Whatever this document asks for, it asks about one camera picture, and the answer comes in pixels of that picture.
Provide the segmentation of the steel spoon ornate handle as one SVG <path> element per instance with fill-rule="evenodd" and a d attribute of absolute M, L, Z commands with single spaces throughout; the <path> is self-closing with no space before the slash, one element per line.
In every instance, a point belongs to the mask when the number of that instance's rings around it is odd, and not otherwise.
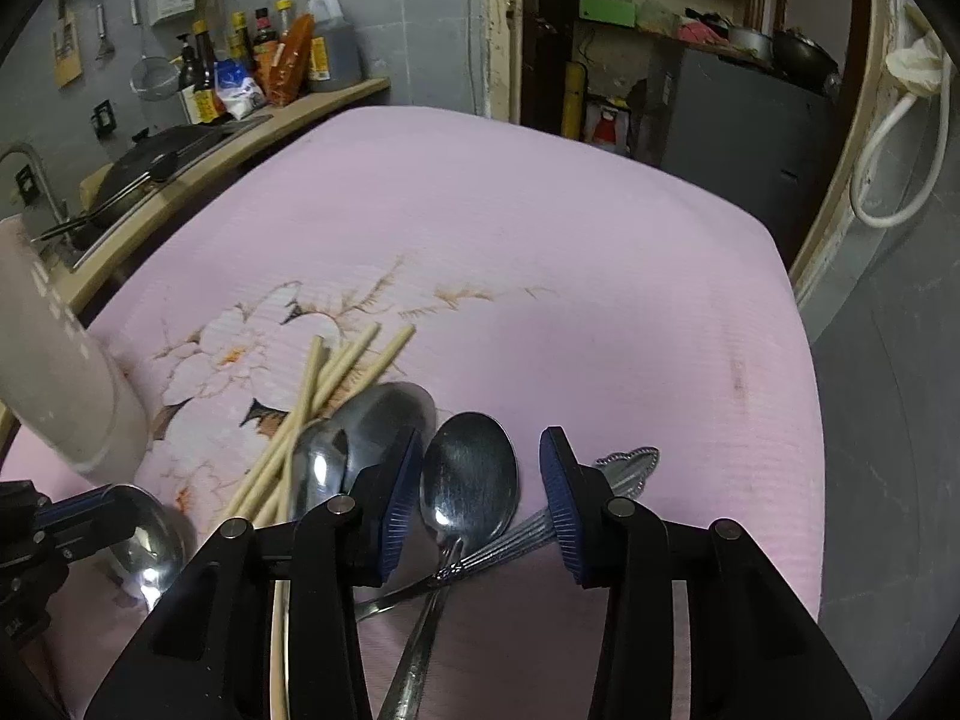
<path fill-rule="evenodd" d="M 661 452 L 656 447 L 638 447 L 628 452 L 613 452 L 607 457 L 597 458 L 594 466 L 604 475 L 615 496 L 636 497 L 643 492 L 646 481 L 658 468 L 659 458 Z M 547 509 L 540 509 L 517 527 L 512 527 L 504 535 L 490 541 L 487 546 L 470 556 L 457 559 L 451 567 L 438 569 L 434 574 L 374 600 L 357 601 L 355 619 L 358 622 L 370 619 L 421 595 L 491 571 L 494 567 L 504 566 L 532 551 L 540 550 L 554 539 L 555 528 L 550 514 Z"/>

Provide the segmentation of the large steel serving spoon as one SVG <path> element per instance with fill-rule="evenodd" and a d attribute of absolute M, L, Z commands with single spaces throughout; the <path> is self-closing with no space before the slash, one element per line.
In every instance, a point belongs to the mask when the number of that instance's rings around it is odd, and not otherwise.
<path fill-rule="evenodd" d="M 308 422 L 293 445 L 291 520 L 348 494 L 359 473 L 377 465 L 395 434 L 407 427 L 425 439 L 436 431 L 433 397 L 411 382 L 378 383 L 343 403 L 330 418 Z"/>

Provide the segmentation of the white plastic utensil holder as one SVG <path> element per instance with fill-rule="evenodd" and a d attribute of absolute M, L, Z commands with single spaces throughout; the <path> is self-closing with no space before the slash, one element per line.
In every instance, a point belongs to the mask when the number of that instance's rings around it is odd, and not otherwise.
<path fill-rule="evenodd" d="M 142 402 L 53 286 L 20 218 L 2 221 L 2 403 L 91 483 L 132 481 L 148 449 Z"/>

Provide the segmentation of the wooden chopstick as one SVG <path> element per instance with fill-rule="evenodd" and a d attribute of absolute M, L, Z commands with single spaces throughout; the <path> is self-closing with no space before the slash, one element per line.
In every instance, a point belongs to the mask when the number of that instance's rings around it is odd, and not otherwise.
<path fill-rule="evenodd" d="M 311 385 L 309 388 L 309 394 L 311 394 L 311 399 L 308 401 L 308 405 L 304 406 L 304 411 L 306 415 L 302 418 L 302 422 L 308 421 L 309 418 L 319 415 L 320 408 L 324 405 L 325 400 L 329 398 L 329 383 L 333 383 L 334 387 L 338 387 L 340 379 L 335 377 L 335 372 L 338 371 L 340 363 L 347 356 L 348 349 L 352 348 L 350 343 L 345 343 L 332 353 L 331 359 L 326 359 L 324 362 L 318 362 L 316 366 L 308 367 L 308 371 L 316 372 L 316 382 Z M 293 413 L 288 415 L 280 424 L 280 427 L 275 431 L 274 437 L 272 437 L 263 450 L 260 457 L 257 458 L 254 463 L 252 463 L 251 468 L 247 470 L 247 473 L 242 477 L 241 483 L 239 483 L 238 489 L 236 489 L 233 497 L 229 499 L 228 504 L 224 507 L 223 511 L 220 512 L 221 518 L 229 518 L 233 515 L 236 515 L 241 508 L 241 505 L 247 500 L 251 495 L 252 488 L 256 486 L 259 478 L 265 473 L 265 468 L 270 465 L 270 461 L 274 460 L 274 456 L 278 455 L 281 452 L 281 444 L 288 439 L 288 434 L 293 431 L 293 427 L 296 424 L 296 418 L 299 415 L 299 406 L 295 406 Z"/>
<path fill-rule="evenodd" d="M 309 344 L 308 360 L 302 372 L 298 399 L 291 411 L 290 432 L 283 452 L 278 505 L 275 523 L 281 525 L 290 520 L 291 466 L 293 447 L 301 433 L 304 421 L 313 412 L 313 396 L 319 372 L 324 366 L 325 343 L 320 335 L 314 335 Z M 286 618 L 288 617 L 288 582 L 275 583 L 274 619 L 272 619 L 272 650 L 270 650 L 270 712 L 274 720 L 288 718 L 288 689 L 286 689 Z"/>
<path fill-rule="evenodd" d="M 345 359 L 340 363 L 338 371 L 335 372 L 335 377 L 340 379 L 338 387 L 334 387 L 333 383 L 329 383 L 329 388 L 327 388 L 327 390 L 329 390 L 329 398 L 325 400 L 324 405 L 320 408 L 319 415 L 314 416 L 314 418 L 320 417 L 320 413 L 324 411 L 327 401 L 332 398 L 332 395 L 340 388 L 340 385 L 347 380 L 348 374 L 355 369 L 359 358 L 366 353 L 366 349 L 370 346 L 371 341 L 373 341 L 377 333 L 379 333 L 379 328 L 381 328 L 379 323 L 373 323 L 373 325 L 370 325 L 366 330 L 359 333 L 358 337 L 354 340 L 347 341 L 347 343 L 352 345 L 352 348 L 348 349 L 347 356 L 345 356 Z M 308 421 L 302 425 L 302 429 L 314 418 L 309 418 Z M 274 460 L 270 461 L 270 465 L 265 468 L 265 473 L 259 478 L 256 486 L 252 488 L 251 495 L 244 504 L 241 505 L 238 513 L 233 515 L 233 517 L 245 518 L 245 520 L 254 523 L 256 527 L 277 525 L 275 523 L 275 515 L 277 515 L 278 486 L 280 486 L 283 452 L 285 452 L 285 449 L 286 440 L 281 444 L 281 452 L 274 456 Z"/>
<path fill-rule="evenodd" d="M 371 385 L 387 371 L 387 367 L 391 366 L 394 359 L 397 358 L 398 353 L 404 349 L 405 344 L 409 343 L 409 339 L 415 335 L 415 332 L 415 325 L 404 325 L 404 327 L 398 330 L 397 335 L 387 343 L 386 348 L 382 349 L 381 353 L 375 358 L 370 359 L 366 367 L 359 364 L 359 361 L 361 361 L 364 355 L 361 356 L 356 363 L 356 367 L 359 367 L 358 379 L 353 382 L 352 388 L 350 388 L 347 395 L 343 397 L 343 403 L 347 403 L 350 398 L 356 397 L 356 395 L 364 392 L 366 388 L 371 387 Z"/>

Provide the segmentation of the wooden kitchen counter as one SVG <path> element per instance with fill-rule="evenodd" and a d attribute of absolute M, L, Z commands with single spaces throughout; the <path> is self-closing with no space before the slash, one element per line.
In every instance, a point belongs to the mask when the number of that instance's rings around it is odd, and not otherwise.
<path fill-rule="evenodd" d="M 332 93 L 311 93 L 286 107 L 272 107 L 255 127 L 247 127 L 208 156 L 195 161 L 171 181 L 153 188 L 145 198 L 125 213 L 85 252 L 76 265 L 57 263 L 50 269 L 50 282 L 60 298 L 77 316 L 96 298 L 96 294 L 155 232 L 160 231 L 179 211 L 194 203 L 217 182 L 262 161 L 291 138 L 315 127 L 320 121 L 348 107 L 384 93 L 391 87 L 386 76 L 376 76 Z"/>

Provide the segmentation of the pink floral table mat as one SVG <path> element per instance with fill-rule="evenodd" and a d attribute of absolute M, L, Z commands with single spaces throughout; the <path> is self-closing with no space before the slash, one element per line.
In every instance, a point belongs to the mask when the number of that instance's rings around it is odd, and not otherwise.
<path fill-rule="evenodd" d="M 389 377 L 478 411 L 545 502 L 539 439 L 652 445 L 641 502 L 742 523 L 809 614 L 825 458 L 811 348 L 765 227 L 680 179 L 423 107 L 340 114 L 231 185 L 91 322 L 148 410 L 139 483 L 217 525 L 295 405 L 309 343 L 402 351 Z"/>

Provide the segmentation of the steel sink faucet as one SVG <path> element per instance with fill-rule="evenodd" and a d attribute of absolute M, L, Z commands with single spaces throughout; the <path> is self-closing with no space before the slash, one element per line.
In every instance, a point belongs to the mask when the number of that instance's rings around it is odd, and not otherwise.
<path fill-rule="evenodd" d="M 62 224 L 70 220 L 68 208 L 53 190 L 44 161 L 36 148 L 26 142 L 5 143 L 2 161 L 21 158 L 23 165 L 13 174 L 14 193 L 26 208 L 26 229 L 34 245 L 53 244 L 64 235 Z"/>

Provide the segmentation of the dark soy sauce bottle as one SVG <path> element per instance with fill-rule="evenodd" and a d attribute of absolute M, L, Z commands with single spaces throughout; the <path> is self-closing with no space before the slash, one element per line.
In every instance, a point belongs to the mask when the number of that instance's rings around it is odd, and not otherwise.
<path fill-rule="evenodd" d="M 205 20 L 194 23 L 195 83 L 194 101 L 204 124 L 213 124 L 224 115 L 224 107 L 217 94 L 217 56 L 213 50 L 210 31 Z"/>

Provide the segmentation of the dark grey cabinet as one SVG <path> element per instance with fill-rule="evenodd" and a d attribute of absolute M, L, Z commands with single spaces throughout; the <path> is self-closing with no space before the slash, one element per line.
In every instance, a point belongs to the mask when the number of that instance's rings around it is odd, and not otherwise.
<path fill-rule="evenodd" d="M 647 71 L 649 162 L 731 202 L 793 263 L 832 171 L 832 103 L 729 57 L 660 43 Z"/>

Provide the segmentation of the hanging mesh strainer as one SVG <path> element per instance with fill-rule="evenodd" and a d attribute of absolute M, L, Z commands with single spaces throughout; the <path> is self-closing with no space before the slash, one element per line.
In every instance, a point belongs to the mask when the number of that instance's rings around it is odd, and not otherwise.
<path fill-rule="evenodd" d="M 146 52 L 146 34 L 139 0 L 128 0 L 128 4 L 132 25 L 137 28 L 140 37 L 140 59 L 130 72 L 133 94 L 145 103 L 172 98 L 179 91 L 179 70 L 166 57 Z"/>

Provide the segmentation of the white blue salt bag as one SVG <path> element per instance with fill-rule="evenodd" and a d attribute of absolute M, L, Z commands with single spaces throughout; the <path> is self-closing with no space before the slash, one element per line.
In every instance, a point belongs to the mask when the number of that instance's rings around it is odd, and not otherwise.
<path fill-rule="evenodd" d="M 247 119 L 267 104 L 256 80 L 235 59 L 218 60 L 215 65 L 217 96 L 224 109 L 236 121 Z"/>

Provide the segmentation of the orange snack bag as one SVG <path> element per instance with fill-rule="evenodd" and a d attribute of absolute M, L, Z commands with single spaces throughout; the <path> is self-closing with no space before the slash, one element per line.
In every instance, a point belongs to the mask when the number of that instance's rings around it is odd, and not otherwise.
<path fill-rule="evenodd" d="M 280 41 L 277 54 L 267 71 L 267 99 L 275 107 L 291 104 L 301 89 L 313 39 L 314 18 L 299 15 Z"/>

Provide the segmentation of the metal pot on cabinet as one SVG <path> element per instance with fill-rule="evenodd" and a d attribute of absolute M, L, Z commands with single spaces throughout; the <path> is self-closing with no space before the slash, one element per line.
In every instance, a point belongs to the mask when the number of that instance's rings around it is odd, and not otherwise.
<path fill-rule="evenodd" d="M 756 29 L 731 25 L 727 28 L 729 46 L 760 64 L 773 65 L 773 39 Z"/>

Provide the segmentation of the green box on shelf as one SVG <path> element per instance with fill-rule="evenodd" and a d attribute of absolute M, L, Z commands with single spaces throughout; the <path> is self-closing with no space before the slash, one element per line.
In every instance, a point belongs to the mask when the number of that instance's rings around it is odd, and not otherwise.
<path fill-rule="evenodd" d="M 604 25 L 636 26 L 636 5 L 631 0 L 578 0 L 579 18 Z"/>

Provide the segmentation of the white cloth glove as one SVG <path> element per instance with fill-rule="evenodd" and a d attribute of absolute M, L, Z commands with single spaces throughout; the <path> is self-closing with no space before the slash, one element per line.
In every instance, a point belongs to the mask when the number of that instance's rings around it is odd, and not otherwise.
<path fill-rule="evenodd" d="M 892 50 L 885 57 L 885 68 L 905 93 L 932 98 L 942 91 L 944 80 L 952 76 L 946 69 L 946 60 L 939 36 L 928 31 L 909 46 Z"/>

